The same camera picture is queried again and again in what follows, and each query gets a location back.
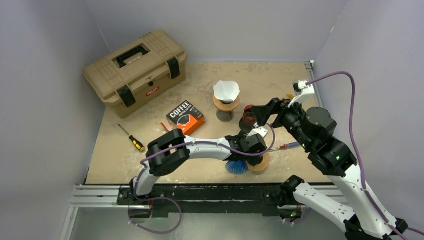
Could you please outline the blue glass dripper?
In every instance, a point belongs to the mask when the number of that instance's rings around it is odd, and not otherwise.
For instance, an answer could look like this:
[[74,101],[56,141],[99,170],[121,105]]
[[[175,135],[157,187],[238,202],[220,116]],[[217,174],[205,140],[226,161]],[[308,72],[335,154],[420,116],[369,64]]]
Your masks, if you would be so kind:
[[243,175],[248,172],[248,165],[245,161],[228,161],[225,164],[226,170],[233,175]]

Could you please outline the dark carafe with red rim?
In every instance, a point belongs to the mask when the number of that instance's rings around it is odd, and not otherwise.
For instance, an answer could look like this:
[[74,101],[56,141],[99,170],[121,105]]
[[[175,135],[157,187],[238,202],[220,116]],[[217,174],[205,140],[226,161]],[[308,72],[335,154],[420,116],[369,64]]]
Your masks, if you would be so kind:
[[253,104],[247,105],[244,108],[243,115],[239,121],[239,128],[245,133],[249,133],[257,122],[255,114],[252,111],[252,107],[254,106],[255,105]]

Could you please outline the clear glass carafe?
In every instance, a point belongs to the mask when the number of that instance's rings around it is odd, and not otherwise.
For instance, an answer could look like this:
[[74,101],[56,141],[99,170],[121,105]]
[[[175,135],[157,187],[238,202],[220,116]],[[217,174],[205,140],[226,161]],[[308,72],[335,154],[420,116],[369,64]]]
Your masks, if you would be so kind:
[[222,111],[222,110],[218,109],[216,111],[216,117],[221,122],[229,122],[234,118],[234,112],[233,111]]

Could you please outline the white paper coffee filter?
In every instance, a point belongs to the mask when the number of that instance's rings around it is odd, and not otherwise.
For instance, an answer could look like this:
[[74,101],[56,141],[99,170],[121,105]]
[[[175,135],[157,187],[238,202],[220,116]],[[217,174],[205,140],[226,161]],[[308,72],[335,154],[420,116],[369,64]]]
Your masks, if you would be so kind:
[[224,104],[233,103],[240,95],[240,87],[235,81],[218,81],[213,86],[214,97]]

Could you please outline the black orange coffee filter box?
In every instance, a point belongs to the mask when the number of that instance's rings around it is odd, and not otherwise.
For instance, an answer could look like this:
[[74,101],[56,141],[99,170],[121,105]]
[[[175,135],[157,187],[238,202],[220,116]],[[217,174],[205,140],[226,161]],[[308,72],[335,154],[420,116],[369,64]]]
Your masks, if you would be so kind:
[[204,114],[192,103],[185,100],[170,111],[160,124],[167,131],[182,130],[184,135],[190,136],[206,123]]

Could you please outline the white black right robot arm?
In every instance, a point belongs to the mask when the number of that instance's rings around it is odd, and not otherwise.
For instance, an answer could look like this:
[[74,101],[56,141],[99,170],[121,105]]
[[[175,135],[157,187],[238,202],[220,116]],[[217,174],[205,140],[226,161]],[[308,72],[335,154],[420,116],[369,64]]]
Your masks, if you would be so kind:
[[274,98],[251,110],[259,126],[276,115],[272,127],[284,127],[308,153],[312,165],[337,186],[348,202],[337,202],[293,175],[280,186],[279,206],[306,205],[333,222],[348,240],[388,240],[408,229],[407,222],[390,214],[361,178],[358,160],[345,143],[334,137],[337,123],[326,109],[303,110],[299,103]]

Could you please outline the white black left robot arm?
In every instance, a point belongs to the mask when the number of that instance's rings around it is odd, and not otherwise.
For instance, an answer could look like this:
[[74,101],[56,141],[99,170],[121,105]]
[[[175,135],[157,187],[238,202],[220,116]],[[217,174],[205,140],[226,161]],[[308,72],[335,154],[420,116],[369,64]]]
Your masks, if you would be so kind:
[[143,168],[132,181],[129,197],[138,205],[146,203],[158,179],[173,173],[188,160],[214,159],[256,166],[269,151],[265,143],[268,132],[257,127],[247,134],[202,139],[174,129],[147,146],[146,158],[140,162]]

